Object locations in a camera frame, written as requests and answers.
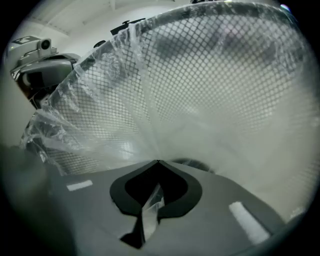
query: white wall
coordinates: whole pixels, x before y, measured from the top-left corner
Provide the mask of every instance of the white wall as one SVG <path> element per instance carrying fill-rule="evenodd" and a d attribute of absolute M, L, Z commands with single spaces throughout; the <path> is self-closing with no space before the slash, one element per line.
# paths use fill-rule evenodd
<path fill-rule="evenodd" d="M 181 2 L 153 2 L 128 5 L 98 17 L 92 22 L 74 30 L 70 37 L 58 45 L 60 53 L 74 53 L 83 56 L 92 50 L 101 40 L 110 40 L 110 30 L 122 25 L 122 22 L 150 18 L 181 6 Z"/>

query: plastic sheet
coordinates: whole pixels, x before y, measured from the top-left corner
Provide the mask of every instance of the plastic sheet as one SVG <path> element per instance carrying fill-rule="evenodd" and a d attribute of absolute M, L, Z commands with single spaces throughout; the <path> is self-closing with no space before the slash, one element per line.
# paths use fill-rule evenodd
<path fill-rule="evenodd" d="M 319 81 L 289 12 L 185 6 L 130 25 L 78 64 L 22 145 L 63 175 L 196 160 L 288 220 L 318 178 Z"/>

